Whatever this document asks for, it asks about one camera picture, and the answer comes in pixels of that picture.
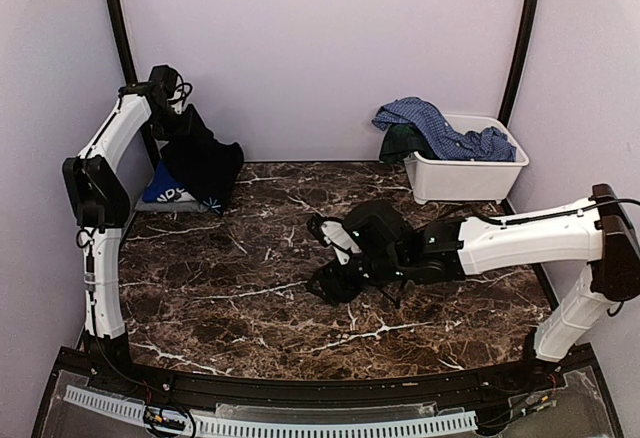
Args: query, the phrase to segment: plaid shirt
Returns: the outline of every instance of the plaid shirt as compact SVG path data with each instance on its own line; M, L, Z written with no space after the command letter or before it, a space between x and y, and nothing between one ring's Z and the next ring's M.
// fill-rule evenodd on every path
M507 135L495 127L480 133L458 133L442 113L420 98L403 98L384 105L372 123L386 130L394 123L413 123L427 139L433 152L441 160L451 161L515 161L516 147Z

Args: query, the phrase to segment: black cloth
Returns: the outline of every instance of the black cloth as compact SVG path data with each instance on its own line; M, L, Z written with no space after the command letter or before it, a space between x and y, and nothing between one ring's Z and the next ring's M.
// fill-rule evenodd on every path
M380 161L401 163L414 151L427 160L438 160L422 132L415 125L391 125L380 148Z
M187 106L183 116L191 121L190 131L169 139L160 150L162 160L196 200L222 216L244 164L244 153L238 143L218 142L193 105Z

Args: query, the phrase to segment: white robotic arm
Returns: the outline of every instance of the white robotic arm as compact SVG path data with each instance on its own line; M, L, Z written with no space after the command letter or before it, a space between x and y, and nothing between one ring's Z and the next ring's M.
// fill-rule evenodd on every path
M189 132L188 118L181 115L188 84L178 84L179 77L172 68L157 66L149 81L120 89L116 105L89 144L63 165L80 227L76 242L84 254L85 332L105 340L102 352L105 348L111 351L109 344L118 339L123 347L128 346L120 311L118 250L130 215L130 202L115 171L145 123L151 123L158 139Z
M115 171L127 146L150 117L151 108L144 96L123 96L109 119L78 153L78 158L104 157ZM84 253L85 330L99 338L116 338L125 332L118 289L118 250L122 227L102 231L98 227L87 227L82 230L78 244Z
M618 200L608 185L593 191L558 208L438 220L417 231L384 202L363 203L342 221L316 215L308 228L338 260L318 270L307 289L337 304L366 285L464 280L507 266L580 260L585 266L573 289L534 337L535 357L558 362L612 305L640 294L638 242L619 206L634 200Z

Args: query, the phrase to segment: laundry basket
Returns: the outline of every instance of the laundry basket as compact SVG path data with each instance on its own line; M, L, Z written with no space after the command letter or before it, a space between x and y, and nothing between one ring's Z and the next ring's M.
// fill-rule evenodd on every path
M507 197L520 170L529 157L502 123L485 116L446 115L447 121L460 133L482 131L495 126L509 137L517 148L515 162L427 160L412 153L405 168L413 190L413 198L424 205L427 201L496 201Z

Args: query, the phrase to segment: curved black pole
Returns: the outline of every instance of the curved black pole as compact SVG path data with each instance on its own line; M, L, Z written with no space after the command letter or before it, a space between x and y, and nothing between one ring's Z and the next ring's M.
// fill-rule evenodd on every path
M536 6L538 0L524 0L522 6L522 16L520 17L520 29L518 30L518 38L516 40L516 48L513 51L513 59L511 60L511 69L509 70L509 78L507 86L502 97L502 105L498 120L504 126L509 124L513 105L518 95L518 87L522 78L522 70L527 59L527 50L529 49L529 41L531 39L531 30L533 29L533 19L536 14Z
M131 55L131 47L129 46L129 39L127 37L127 28L124 24L124 16L122 14L122 5L120 0L107 0L107 6L109 8L111 28L113 29L113 37L116 41L116 48L118 49L120 66L122 67L125 82L127 84L136 83L138 81L138 75L136 74L136 68ZM156 169L160 162L160 152L158 151L156 141L151 136L150 125L148 123L142 125L140 132L142 133L142 141L144 142L144 147L149 155L151 165Z

